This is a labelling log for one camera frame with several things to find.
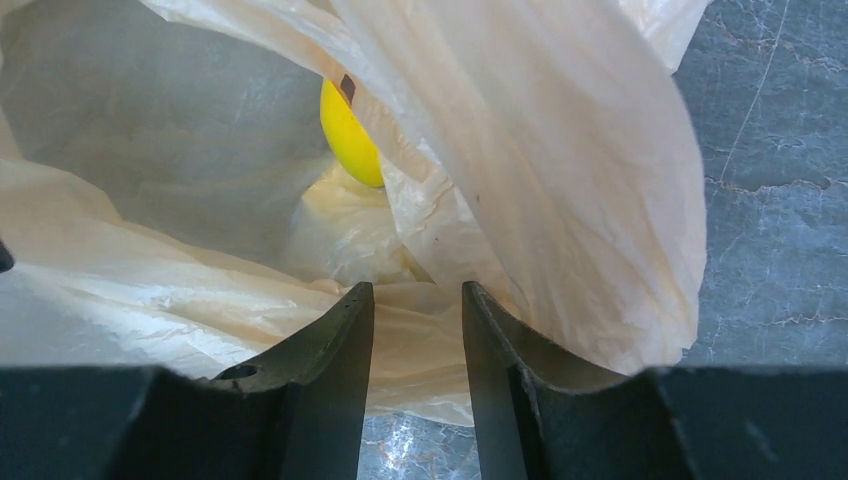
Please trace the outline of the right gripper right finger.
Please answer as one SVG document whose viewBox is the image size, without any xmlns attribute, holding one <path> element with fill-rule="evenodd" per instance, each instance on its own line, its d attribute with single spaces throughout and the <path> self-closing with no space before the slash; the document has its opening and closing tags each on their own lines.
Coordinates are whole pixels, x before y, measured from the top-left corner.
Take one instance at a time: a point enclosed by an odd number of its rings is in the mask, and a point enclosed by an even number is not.
<svg viewBox="0 0 848 480">
<path fill-rule="evenodd" d="M 620 375 L 544 338 L 480 284 L 463 342 L 485 479 L 843 479 L 847 372 L 650 367 Z"/>
</svg>

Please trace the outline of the translucent orange plastic bag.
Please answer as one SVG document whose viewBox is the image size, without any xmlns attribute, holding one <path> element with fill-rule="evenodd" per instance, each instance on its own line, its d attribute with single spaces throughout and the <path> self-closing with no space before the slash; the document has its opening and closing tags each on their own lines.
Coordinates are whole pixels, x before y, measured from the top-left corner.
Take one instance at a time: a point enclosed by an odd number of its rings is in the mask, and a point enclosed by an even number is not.
<svg viewBox="0 0 848 480">
<path fill-rule="evenodd" d="M 469 426 L 477 281 L 620 375 L 695 342 L 703 1 L 5 1 L 1 360 L 210 376 L 376 293 L 370 414 Z M 324 79 L 379 151 L 340 165 Z"/>
</svg>

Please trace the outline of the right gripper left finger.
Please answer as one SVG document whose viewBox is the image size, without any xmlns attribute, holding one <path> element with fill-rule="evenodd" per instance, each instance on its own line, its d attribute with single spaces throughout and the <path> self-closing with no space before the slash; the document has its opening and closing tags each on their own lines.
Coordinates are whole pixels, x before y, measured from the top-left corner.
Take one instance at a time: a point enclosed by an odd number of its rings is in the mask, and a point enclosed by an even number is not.
<svg viewBox="0 0 848 480">
<path fill-rule="evenodd" d="M 5 479 L 352 479 L 374 339 L 361 282 L 212 378 L 162 366 L 5 367 Z"/>
</svg>

